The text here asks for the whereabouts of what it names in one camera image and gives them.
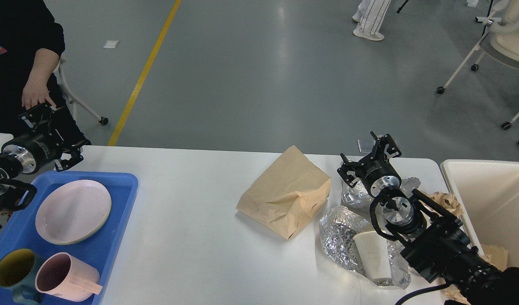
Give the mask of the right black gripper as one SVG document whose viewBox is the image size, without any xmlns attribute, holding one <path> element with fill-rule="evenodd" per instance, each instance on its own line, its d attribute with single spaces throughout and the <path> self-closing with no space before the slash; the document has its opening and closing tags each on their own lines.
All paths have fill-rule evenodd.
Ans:
<svg viewBox="0 0 519 305">
<path fill-rule="evenodd" d="M 376 135 L 373 131 L 370 134 L 374 138 L 370 158 L 352 161 L 344 154 L 340 154 L 342 162 L 337 168 L 337 173 L 351 189 L 361 181 L 369 195 L 377 197 L 382 189 L 391 186 L 398 189 L 401 187 L 402 180 L 389 159 L 401 157 L 402 152 L 390 134 Z"/>
</svg>

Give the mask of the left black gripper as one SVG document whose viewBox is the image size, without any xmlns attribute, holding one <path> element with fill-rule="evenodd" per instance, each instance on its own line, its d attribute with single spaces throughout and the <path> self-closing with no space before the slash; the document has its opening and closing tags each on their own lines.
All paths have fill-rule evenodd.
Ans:
<svg viewBox="0 0 519 305">
<path fill-rule="evenodd" d="M 52 138 L 64 137 L 62 115 L 65 107 L 55 107 L 48 103 L 38 104 L 19 115 L 27 127 L 20 136 L 4 143 L 1 152 L 13 155 L 22 165 L 22 173 L 33 175 L 42 167 L 54 161 L 55 170 L 63 172 L 84 160 L 83 146 L 91 145 L 88 139 L 76 144 L 61 143 Z M 63 154 L 70 155 L 62 159 Z"/>
</svg>

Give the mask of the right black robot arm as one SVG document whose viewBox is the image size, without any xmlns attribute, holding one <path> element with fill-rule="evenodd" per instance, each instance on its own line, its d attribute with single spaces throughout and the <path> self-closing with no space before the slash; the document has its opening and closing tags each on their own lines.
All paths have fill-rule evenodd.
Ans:
<svg viewBox="0 0 519 305">
<path fill-rule="evenodd" d="M 388 241 L 401 242 L 401 255 L 411 268 L 429 283 L 444 279 L 444 284 L 416 290 L 397 304 L 454 285 L 472 305 L 519 305 L 519 268 L 500 271 L 478 255 L 478 247 L 470 246 L 459 218 L 417 189 L 405 195 L 390 164 L 401 156 L 399 147 L 389 134 L 372 137 L 371 152 L 359 161 L 341 154 L 338 174 L 351 188 L 363 183 L 373 198 L 369 213 L 374 230 Z"/>
</svg>

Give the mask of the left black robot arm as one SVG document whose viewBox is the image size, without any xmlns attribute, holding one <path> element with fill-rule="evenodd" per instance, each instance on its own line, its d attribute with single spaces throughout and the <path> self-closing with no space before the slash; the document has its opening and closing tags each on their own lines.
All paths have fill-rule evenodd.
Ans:
<svg viewBox="0 0 519 305">
<path fill-rule="evenodd" d="M 82 162 L 81 148 L 86 142 L 73 144 L 61 134 L 63 110 L 40 104 L 21 114 L 29 131 L 4 143 L 0 151 L 0 212 L 25 209 L 37 193 L 34 185 L 17 176 L 35 174 L 52 161 L 58 172 Z"/>
</svg>

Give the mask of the seated person's hand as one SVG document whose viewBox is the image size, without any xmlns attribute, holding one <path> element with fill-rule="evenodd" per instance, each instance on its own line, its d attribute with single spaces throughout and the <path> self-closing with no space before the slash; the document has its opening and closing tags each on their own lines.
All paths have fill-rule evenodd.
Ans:
<svg viewBox="0 0 519 305">
<path fill-rule="evenodd" d="M 21 106 L 26 110 L 39 104 L 48 103 L 50 106 L 56 107 L 56 103 L 50 97 L 50 91 L 47 88 L 47 80 L 41 78 L 28 79 L 21 97 Z"/>
</svg>

